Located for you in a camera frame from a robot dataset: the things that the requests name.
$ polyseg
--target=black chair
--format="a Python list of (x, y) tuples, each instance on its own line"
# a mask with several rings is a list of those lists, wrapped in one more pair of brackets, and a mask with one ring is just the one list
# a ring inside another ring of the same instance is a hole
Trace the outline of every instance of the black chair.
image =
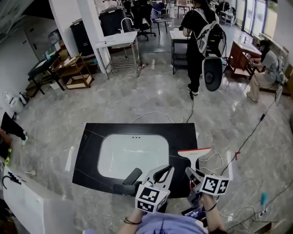
[[(134, 28), (139, 29), (137, 35), (143, 35), (146, 37), (148, 41), (148, 34), (153, 34), (156, 36), (154, 32), (145, 32), (145, 30), (151, 28), (152, 21), (151, 21), (151, 12), (152, 6), (147, 4), (142, 0), (138, 0), (135, 2), (135, 5), (131, 8), (133, 17), (134, 17)], [(142, 23), (143, 18), (146, 19), (147, 23)]]

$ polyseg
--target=wrist bracelet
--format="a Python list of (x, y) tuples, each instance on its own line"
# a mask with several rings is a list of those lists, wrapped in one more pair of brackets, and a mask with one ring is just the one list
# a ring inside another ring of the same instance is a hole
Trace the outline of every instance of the wrist bracelet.
[(215, 208), (216, 205), (217, 205), (217, 203), (215, 203), (215, 205), (213, 205), (213, 206), (211, 207), (211, 209), (209, 209), (209, 210), (201, 210), (201, 211), (202, 211), (202, 212), (209, 212), (209, 211), (211, 211), (213, 208)]
[(139, 224), (141, 224), (142, 221), (140, 221), (139, 223), (134, 223), (134, 222), (132, 222), (132, 221), (129, 221), (128, 218), (126, 217), (125, 220), (124, 220), (123, 222), (124, 222), (124, 223), (127, 223), (127, 224), (132, 224), (132, 225), (139, 225)]

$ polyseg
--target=gray floor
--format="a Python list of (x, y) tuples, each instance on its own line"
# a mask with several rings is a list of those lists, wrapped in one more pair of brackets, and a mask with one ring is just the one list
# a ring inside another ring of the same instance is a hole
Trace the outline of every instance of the gray floor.
[[(228, 51), (232, 39), (241, 33), (235, 27), (224, 27), (228, 38)], [(45, 159), (65, 146), (79, 145), (87, 122), (130, 123), (145, 112), (160, 111), (168, 114), (174, 122), (185, 122), (191, 112), (191, 100), (186, 89), (189, 83), (187, 71), (179, 69), (172, 75), (170, 67), (170, 35), (163, 25), (161, 36), (150, 37), (148, 42), (140, 38), (140, 50), (144, 61), (151, 63), (141, 71), (139, 78), (132, 68), (114, 71), (110, 79), (96, 74), (90, 89), (62, 91), (48, 89), (30, 100), (19, 115), (19, 124), (27, 130), (30, 141), (21, 146), (14, 137), (11, 163), (20, 170), (35, 166), (36, 181), (54, 192), (70, 199), (75, 205), (76, 228), (93, 228), (98, 233), (112, 234), (122, 224), (133, 206), (134, 199), (87, 189), (72, 184), (72, 172), (65, 172), (68, 149), (54, 157)], [(208, 92), (201, 80), (200, 94), (195, 97), (194, 114), (190, 119), (199, 133), (198, 147), (211, 147), (204, 156), (207, 159), (219, 152), (224, 167), (227, 156), (233, 157), (243, 141), (251, 134), (261, 115), (273, 102), (273, 94), (262, 92), (260, 101), (253, 103), (246, 97), (249, 90), (245, 79), (224, 77), (219, 90)], [(286, 187), (293, 176), (293, 135), (288, 118), (292, 111), (292, 100), (283, 96), (278, 107), (273, 105), (254, 135), (248, 140), (232, 163), (233, 180), (228, 192), (218, 201), (221, 214), (237, 216), (239, 209), (251, 205), (260, 211), (260, 197), (267, 192), (271, 200)], [(166, 116), (158, 113), (145, 115), (137, 123), (168, 123)], [(214, 169), (221, 166), (215, 156), (201, 167)], [(223, 168), (215, 171), (220, 174)], [(280, 195), (269, 207), (263, 220), (286, 219), (281, 230), (293, 220), (293, 188)], [(187, 209), (186, 199), (170, 199), (167, 212), (180, 214)], [(237, 220), (252, 215), (245, 208)], [(237, 224), (223, 217), (227, 228)], [(260, 226), (252, 219), (245, 222), (250, 230)]]

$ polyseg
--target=black pants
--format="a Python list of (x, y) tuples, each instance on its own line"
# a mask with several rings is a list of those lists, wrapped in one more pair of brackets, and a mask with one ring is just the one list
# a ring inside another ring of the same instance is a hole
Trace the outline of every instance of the black pants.
[(188, 76), (191, 81), (191, 90), (198, 92), (200, 75), (202, 73), (202, 61), (204, 56), (198, 51), (196, 42), (189, 42), (186, 52)]
[(26, 135), (23, 133), (22, 127), (20, 127), (16, 122), (14, 122), (9, 115), (5, 112), (1, 128), (6, 132), (20, 137), (22, 140), (26, 139)]

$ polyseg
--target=faucet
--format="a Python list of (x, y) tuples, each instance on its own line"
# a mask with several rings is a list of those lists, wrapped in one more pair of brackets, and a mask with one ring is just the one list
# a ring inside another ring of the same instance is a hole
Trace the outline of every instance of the faucet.
[[(124, 18), (123, 20), (125, 20), (125, 19), (129, 19), (129, 20), (131, 21), (131, 25), (133, 25), (132, 19), (126, 17), (126, 18)], [(122, 28), (122, 29), (119, 29), (119, 30), (121, 31), (121, 33), (124, 33), (123, 25), (122, 25), (123, 20), (121, 20), (121, 28)]]

